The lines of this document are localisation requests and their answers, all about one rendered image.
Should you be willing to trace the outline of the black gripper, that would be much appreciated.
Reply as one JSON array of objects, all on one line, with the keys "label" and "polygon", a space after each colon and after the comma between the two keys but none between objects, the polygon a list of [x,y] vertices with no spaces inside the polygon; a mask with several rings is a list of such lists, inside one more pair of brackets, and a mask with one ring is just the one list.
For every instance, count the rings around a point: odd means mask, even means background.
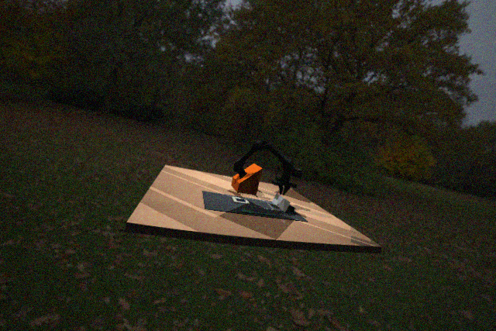
[{"label": "black gripper", "polygon": [[[296,188],[296,187],[297,187],[297,185],[296,185],[296,184],[294,184],[294,183],[291,183],[291,182],[289,183],[289,181],[290,181],[290,179],[291,179],[291,176],[288,176],[288,175],[285,175],[285,174],[283,174],[283,175],[281,175],[281,176],[282,176],[281,182],[273,180],[271,184],[274,184],[274,185],[276,185],[276,186],[278,186],[278,187],[279,187],[279,189],[280,189],[280,195],[282,194],[282,191],[284,190],[283,195],[285,195],[285,194],[286,194],[286,192],[287,192],[287,191],[288,191],[291,187]],[[283,187],[283,185],[285,185],[285,186]]]}]

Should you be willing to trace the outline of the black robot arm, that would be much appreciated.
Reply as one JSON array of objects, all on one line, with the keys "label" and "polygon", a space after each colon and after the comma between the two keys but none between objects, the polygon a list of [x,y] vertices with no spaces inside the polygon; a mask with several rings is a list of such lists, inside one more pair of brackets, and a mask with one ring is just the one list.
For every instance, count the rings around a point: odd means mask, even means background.
[{"label": "black robot arm", "polygon": [[272,144],[272,142],[258,140],[243,157],[241,157],[234,163],[233,170],[235,172],[238,172],[240,178],[247,174],[243,169],[243,165],[246,163],[246,160],[258,150],[269,150],[271,153],[273,153],[284,165],[282,166],[284,168],[283,174],[288,176],[291,176],[292,174],[292,176],[296,178],[301,177],[301,169],[295,168],[294,161],[290,157],[285,156],[282,152],[280,152],[279,149]]}]

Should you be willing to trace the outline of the white square tile with dark centre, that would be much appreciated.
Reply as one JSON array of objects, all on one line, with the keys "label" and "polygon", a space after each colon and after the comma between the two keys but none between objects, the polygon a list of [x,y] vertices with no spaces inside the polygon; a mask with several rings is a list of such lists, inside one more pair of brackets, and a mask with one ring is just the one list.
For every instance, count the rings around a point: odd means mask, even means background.
[{"label": "white square tile with dark centre", "polygon": [[235,197],[232,197],[232,199],[233,199],[234,202],[244,203],[244,204],[250,204],[249,201],[246,198],[235,198]]}]

